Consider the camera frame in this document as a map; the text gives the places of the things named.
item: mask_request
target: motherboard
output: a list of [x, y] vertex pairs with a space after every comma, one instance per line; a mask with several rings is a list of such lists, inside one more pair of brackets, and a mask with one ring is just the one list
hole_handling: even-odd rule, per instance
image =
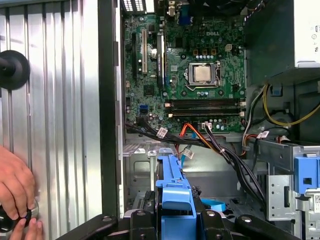
[[124, 20], [126, 121], [179, 133], [241, 132], [245, 110], [243, 17], [130, 15]]

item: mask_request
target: cpu socket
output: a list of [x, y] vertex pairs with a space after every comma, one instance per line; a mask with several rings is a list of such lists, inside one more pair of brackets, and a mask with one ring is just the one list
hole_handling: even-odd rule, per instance
[[189, 86], [218, 87], [220, 82], [220, 63], [189, 63]]

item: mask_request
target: black plastic frame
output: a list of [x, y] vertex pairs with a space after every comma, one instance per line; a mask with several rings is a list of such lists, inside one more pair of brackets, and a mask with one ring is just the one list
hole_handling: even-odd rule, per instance
[[99, 101], [102, 213], [117, 216], [115, 78], [116, 0], [98, 0]]

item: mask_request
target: finger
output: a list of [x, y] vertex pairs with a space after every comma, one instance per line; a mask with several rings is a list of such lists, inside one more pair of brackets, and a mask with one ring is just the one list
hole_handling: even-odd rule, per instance
[[29, 222], [28, 232], [25, 235], [24, 240], [35, 240], [37, 237], [37, 220], [32, 218]]
[[20, 217], [24, 218], [27, 215], [27, 195], [24, 188], [15, 176], [7, 177], [3, 183], [12, 193]]
[[35, 179], [29, 168], [25, 167], [23, 171], [16, 173], [16, 178], [21, 183], [26, 193], [28, 209], [35, 208]]
[[38, 221], [36, 223], [36, 228], [37, 228], [36, 240], [43, 240], [44, 236], [43, 236], [43, 227], [42, 227], [42, 222], [41, 221]]
[[14, 196], [12, 196], [9, 189], [0, 182], [0, 203], [3, 206], [4, 211], [9, 216], [9, 218], [16, 220], [19, 215], [16, 209]]
[[26, 219], [23, 218], [15, 226], [15, 228], [11, 234], [10, 240], [21, 240], [22, 235], [24, 233], [25, 225], [26, 225]]

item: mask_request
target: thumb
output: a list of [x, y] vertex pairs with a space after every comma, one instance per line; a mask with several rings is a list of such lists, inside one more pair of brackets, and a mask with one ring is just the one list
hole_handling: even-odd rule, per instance
[[11, 234], [10, 240], [22, 240], [25, 225], [26, 225], [26, 219], [22, 218], [15, 226]]

